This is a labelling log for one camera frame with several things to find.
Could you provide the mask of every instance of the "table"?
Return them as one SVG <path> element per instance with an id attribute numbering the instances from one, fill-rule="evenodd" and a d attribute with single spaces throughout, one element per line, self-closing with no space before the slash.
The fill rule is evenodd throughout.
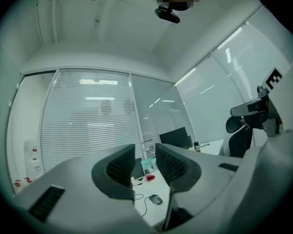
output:
<path id="1" fill-rule="evenodd" d="M 155 175 L 155 179 L 150 182 L 145 182 L 145 178 L 142 181 L 135 180 L 133 185 L 143 183 L 142 185 L 137 185 L 133 187 L 135 194 L 143 194 L 144 197 L 134 201 L 134 206 L 140 215 L 143 215 L 143 220 L 151 227 L 154 227 L 161 222 L 163 222 L 166 218 L 168 203 L 169 203 L 169 192 L 170 187 L 166 184 L 162 174 L 159 170 L 151 173 Z M 152 194 L 158 195 L 163 203 L 160 205 L 153 204 L 151 200 L 146 199 L 145 206 L 145 198 L 151 196 Z"/>
<path id="2" fill-rule="evenodd" d="M 219 155 L 223 143 L 224 143 L 223 139 L 210 141 L 208 146 L 204 146 L 207 143 L 203 143 L 202 145 L 204 147 L 201 148 L 201 153 Z"/>

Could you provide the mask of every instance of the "ceiling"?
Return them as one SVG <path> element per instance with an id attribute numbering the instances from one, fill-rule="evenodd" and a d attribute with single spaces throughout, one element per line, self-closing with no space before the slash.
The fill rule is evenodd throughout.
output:
<path id="1" fill-rule="evenodd" d="M 159 19 L 156 0 L 38 0 L 45 46 L 74 41 L 117 43 L 153 52 L 159 59 L 182 55 L 234 0 L 200 0 L 185 12 L 181 23 Z"/>

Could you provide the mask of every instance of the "computer monitor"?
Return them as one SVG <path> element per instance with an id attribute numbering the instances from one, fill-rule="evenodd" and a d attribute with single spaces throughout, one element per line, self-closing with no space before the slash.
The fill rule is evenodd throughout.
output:
<path id="1" fill-rule="evenodd" d="M 162 134 L 160 135 L 160 139 L 162 144 L 169 144 L 185 149 L 188 149 L 192 146 L 185 127 Z"/>

